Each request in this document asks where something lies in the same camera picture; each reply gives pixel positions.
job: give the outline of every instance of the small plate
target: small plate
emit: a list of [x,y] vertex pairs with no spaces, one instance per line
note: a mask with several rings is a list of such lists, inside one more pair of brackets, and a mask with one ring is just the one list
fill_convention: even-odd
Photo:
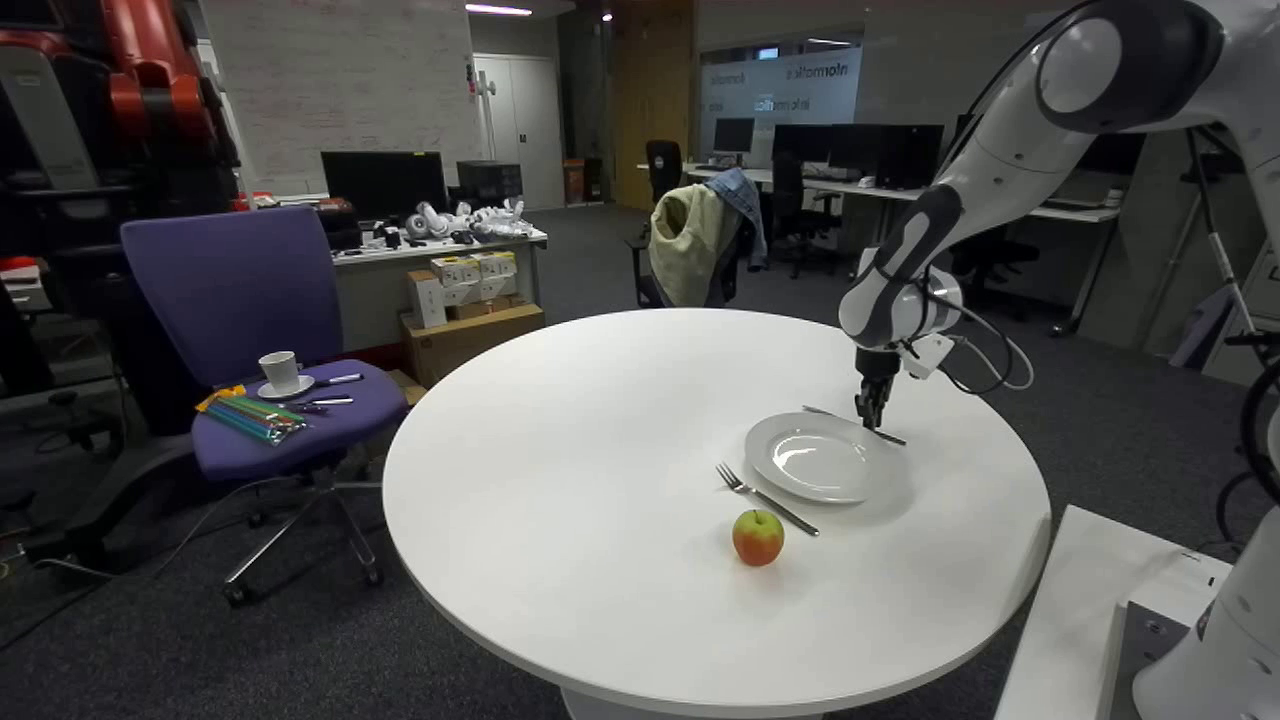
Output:
[[886,474],[881,453],[858,425],[783,411],[748,427],[748,467],[817,504],[859,504]]
[[260,385],[251,395],[260,395],[260,399],[289,399],[289,395],[306,395],[307,388],[315,388],[315,376],[295,376],[295,388]]

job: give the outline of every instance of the table leg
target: table leg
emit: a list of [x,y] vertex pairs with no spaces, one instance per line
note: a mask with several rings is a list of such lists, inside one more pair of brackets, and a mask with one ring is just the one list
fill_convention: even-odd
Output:
[[570,693],[570,687],[561,687],[561,701],[571,720],[694,720],[694,715],[663,715],[663,713],[605,702],[596,695]]
[[1098,243],[1092,265],[1089,265],[1089,275],[1086,275],[1086,284],[1081,284],[1081,292],[1076,292],[1071,315],[1069,315],[1064,325],[1052,325],[1049,335],[1076,335],[1076,327],[1081,327],[1081,319],[1086,319],[1086,311],[1089,311],[1089,299],[1092,299],[1092,292],[1098,292],[1098,281],[1106,275],[1106,265],[1109,265],[1109,256],[1111,256],[1117,226],[1120,226],[1120,219],[1111,219],[1109,232],[1106,232],[1106,238]]

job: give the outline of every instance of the gray carpet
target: gray carpet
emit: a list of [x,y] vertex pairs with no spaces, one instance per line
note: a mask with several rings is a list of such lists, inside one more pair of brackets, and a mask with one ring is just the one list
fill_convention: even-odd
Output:
[[[553,319],[631,309],[631,268],[620,234],[642,215],[571,209],[535,215],[553,232],[543,252],[543,309]],[[846,275],[783,271],[740,275],[737,309],[833,319]],[[1055,511],[1086,504],[1155,534],[1229,556],[1212,524],[1218,487],[1243,462],[1238,454],[1242,388],[1174,373],[1151,358],[1049,339],[1052,315],[1002,319],[1042,364],[1025,395],[992,404],[1037,453]],[[67,454],[65,474],[94,480],[99,462]],[[243,498],[221,504],[210,531],[174,564],[167,547],[210,508],[202,480],[161,491],[112,534],[128,571],[67,604],[53,625],[0,647],[3,715],[564,715],[549,685],[501,662],[458,637],[418,599],[403,571],[365,586],[346,550],[339,524],[324,516],[263,569],[263,604],[233,611],[221,594],[228,571],[267,526],[243,526]],[[1263,498],[1242,491],[1238,524],[1248,526]],[[67,593],[55,571],[0,569],[0,645],[32,611]],[[1017,647],[1013,620],[972,662],[954,675],[849,715],[869,720],[979,720],[992,715]]]

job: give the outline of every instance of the red apple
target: red apple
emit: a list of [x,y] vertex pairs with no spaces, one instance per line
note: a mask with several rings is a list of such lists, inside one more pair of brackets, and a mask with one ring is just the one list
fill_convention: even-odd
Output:
[[783,524],[764,508],[748,508],[731,524],[731,547],[748,569],[764,569],[783,550]]

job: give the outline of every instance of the office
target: office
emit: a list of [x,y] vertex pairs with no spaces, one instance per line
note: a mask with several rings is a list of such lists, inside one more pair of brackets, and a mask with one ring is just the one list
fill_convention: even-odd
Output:
[[[561,88],[564,67],[585,67],[585,60],[561,64],[561,55],[614,55],[614,71],[571,79],[596,88],[610,115],[599,120],[588,113],[599,109],[594,90],[571,90],[578,104],[561,104],[561,90],[553,90],[558,104],[540,109],[558,109],[561,125],[571,115],[571,130],[553,125],[553,159],[519,159],[528,200],[523,219],[549,234],[549,248],[535,252],[543,327],[501,344],[501,353],[490,353],[477,364],[465,364],[461,376],[427,388],[427,399],[414,408],[407,425],[418,425],[421,449],[431,453],[399,461],[393,453],[385,470],[388,491],[351,498],[377,550],[385,558],[403,558],[393,558],[393,577],[371,593],[346,550],[339,524],[315,516],[260,569],[260,604],[228,608],[221,594],[223,571],[286,520],[289,491],[279,491],[279,516],[274,511],[263,526],[243,526],[251,508],[250,491],[213,504],[223,491],[203,487],[210,496],[202,496],[202,470],[191,467],[174,480],[187,491],[161,491],[161,498],[144,498],[112,526],[109,547],[128,547],[128,556],[138,556],[138,564],[120,564],[123,571],[117,579],[82,584],[11,558],[8,569],[19,584],[8,593],[11,611],[3,633],[26,633],[29,620],[65,604],[65,593],[98,586],[3,647],[0,685],[26,715],[138,715],[151,706],[213,706],[221,715],[564,715],[558,685],[579,693],[579,702],[599,701],[594,687],[605,687],[605,701],[638,701],[655,713],[685,706],[685,715],[740,715],[731,706],[743,702],[783,715],[846,706],[859,706],[864,715],[996,715],[996,706],[1002,715],[1044,715],[1034,693],[1052,693],[1052,685],[1044,685],[1028,661],[1017,662],[1017,655],[1020,647],[1052,647],[1052,633],[1028,633],[1025,639],[1025,626],[1034,626],[1028,611],[1042,604],[1044,586],[1062,586],[1044,579],[1037,593],[1034,579],[1062,569],[1044,569],[1044,556],[1064,526],[1081,534],[1127,534],[1127,526],[1138,526],[1164,534],[1176,547],[1238,558],[1218,531],[1212,508],[1221,487],[1243,467],[1243,454],[1238,453],[1238,417],[1259,364],[1229,364],[1221,339],[1179,353],[1196,339],[1196,311],[1212,315],[1218,305],[1203,299],[1221,284],[1203,232],[1196,226],[1201,215],[1190,210],[1196,205],[1196,184],[1183,184],[1193,167],[1183,136],[1145,141],[1145,155],[1117,215],[1120,232],[1102,265],[1076,335],[1055,339],[1049,327],[1071,311],[1081,271],[1089,271],[1092,248],[1102,243],[1098,232],[1064,226],[1055,219],[1020,219],[1013,226],[1013,238],[1042,248],[1042,258],[1013,271],[1013,281],[1002,281],[996,294],[978,309],[1028,348],[1042,376],[1037,388],[996,391],[984,404],[961,395],[944,376],[899,376],[886,408],[886,431],[909,442],[869,449],[881,454],[895,453],[886,467],[899,462],[906,470],[925,470],[914,474],[918,496],[881,496],[886,504],[864,504],[881,516],[858,516],[859,504],[822,504],[795,496],[795,487],[760,480],[757,487],[822,526],[822,534],[808,538],[788,524],[783,556],[760,571],[731,558],[730,524],[740,508],[751,508],[751,498],[725,491],[718,462],[743,470],[743,454],[731,453],[743,453],[743,435],[772,411],[822,404],[858,425],[854,395],[859,391],[859,376],[854,373],[858,348],[846,331],[859,327],[849,327],[839,315],[854,289],[849,268],[804,268],[802,275],[793,275],[788,265],[764,271],[740,268],[731,299],[740,327],[720,327],[720,311],[696,311],[687,325],[680,319],[680,327],[663,327],[663,315],[674,311],[623,311],[638,309],[623,238],[642,232],[646,209],[651,205],[647,174],[638,167],[646,164],[646,141],[680,141],[680,149],[687,149],[685,159],[703,159],[710,153],[699,144],[703,115],[696,77],[703,51],[760,51],[783,48],[795,34],[833,33],[859,42],[859,71],[858,115],[823,125],[944,125],[954,130],[987,71],[996,71],[1055,4],[895,4],[871,11],[858,4],[804,4],[802,11],[793,4],[751,0],[731,4],[730,11],[730,4],[703,0],[585,7],[579,14],[564,7],[553,18],[534,14],[528,29],[519,18],[470,18],[461,4],[377,7],[380,11],[371,11],[371,4],[203,4],[210,48],[223,71],[223,101],[236,120],[236,126],[228,126],[241,149],[236,189],[274,190],[279,200],[324,190],[322,153],[441,153],[444,184],[461,184],[458,159],[506,159],[519,153],[501,149],[519,144],[519,130],[518,141],[490,130],[506,125],[501,104],[508,90],[535,88],[535,77],[519,83],[523,64],[508,60],[519,55],[512,48],[543,55]],[[610,42],[571,39],[578,33],[610,33]],[[564,205],[564,159],[599,159],[596,205],[558,209]],[[849,205],[839,226],[858,238],[875,238],[886,205]],[[1263,224],[1251,210],[1248,174],[1221,171],[1212,209],[1238,271],[1243,281],[1263,281],[1269,271],[1258,271]],[[955,331],[1002,353],[1002,344],[972,325]],[[694,388],[685,376],[676,385],[660,373],[676,364],[699,369],[703,376]],[[987,385],[984,364],[966,354],[966,348],[954,353],[944,373],[972,388]],[[32,483],[26,467],[40,467],[32,462],[40,431],[32,435],[29,427],[50,427],[46,439],[62,439],[62,425],[65,417],[55,408],[46,411],[40,425],[29,425],[29,417],[8,425],[3,449],[29,462],[11,462],[3,483]],[[518,435],[534,449],[561,453],[534,461],[528,449],[518,449]],[[618,462],[594,462],[594,449],[610,449]],[[82,449],[65,449],[55,461],[67,461],[67,483],[109,470],[109,462]],[[680,461],[703,462],[703,491],[696,491],[696,498],[674,491],[680,487],[680,470],[699,474],[680,467]],[[424,526],[414,526],[403,511],[403,504],[421,498],[403,483],[407,467],[436,467],[418,474],[418,483],[431,496],[449,496],[444,511],[431,504],[421,508],[421,516],[431,516]],[[647,496],[588,483],[588,470],[638,480],[630,487],[646,487],[642,480],[647,480],[674,496],[647,504]],[[470,496],[470,483],[461,483],[470,474],[490,474],[490,487],[501,491],[501,498],[490,508]],[[940,474],[972,491],[927,491]],[[1111,516],[1124,526],[1069,511],[1069,504]],[[180,547],[191,520],[210,508],[221,511]],[[1263,491],[1242,483],[1229,520],[1248,534],[1263,508]],[[935,645],[895,645],[895,633],[927,626],[927,620],[944,611],[919,599],[944,593],[918,593],[895,604],[895,611],[909,615],[875,625],[886,626],[881,669],[875,655],[846,655],[822,645],[822,633],[839,637],[858,626],[854,620],[828,615],[823,586],[858,593],[846,571],[823,571],[823,558],[833,558],[828,547],[846,547],[854,531],[864,531],[869,538],[881,531],[881,547],[889,547],[889,538],[899,538],[893,531],[919,526],[918,520],[933,520],[933,531],[955,524],[966,534],[950,534],[954,544],[940,550],[918,547],[918,556],[895,544],[895,550],[909,556],[895,569],[881,569],[881,556],[858,556],[864,558],[859,569],[875,564],[886,577],[906,579],[906,586],[950,584],[954,604],[984,604],[987,615],[966,625],[955,637],[933,637]],[[477,526],[490,534],[518,531],[519,538],[474,544]],[[646,534],[647,544],[610,547],[610,534]],[[1162,556],[1170,544],[1134,538],[1127,550]],[[508,577],[461,577],[465,569],[506,569],[506,556],[528,558],[512,564]],[[992,586],[1002,584],[1005,593],[969,594],[955,569],[987,577]],[[1155,569],[1221,571],[1221,564],[1208,558],[1193,569],[1170,558],[1170,569]],[[630,577],[646,571],[655,571],[680,593],[630,586]],[[528,594],[528,604],[477,604],[474,593],[512,594],[501,593],[506,579],[523,579],[519,594]],[[720,593],[731,584],[743,604],[725,604],[710,584],[720,584]],[[596,625],[588,599],[614,599],[623,608],[623,620]],[[713,608],[730,608],[730,615],[720,615],[720,633],[696,639],[687,611],[713,615]],[[811,669],[804,670],[808,679],[760,679],[740,687],[748,695],[743,702],[731,702],[737,679],[699,669],[696,661],[725,647],[725,626],[743,625],[743,633],[760,633],[772,620],[781,626],[802,626],[795,608],[833,620],[808,625],[808,639],[833,655],[802,655],[804,633],[788,633],[778,645],[781,669],[767,669],[764,675]]]

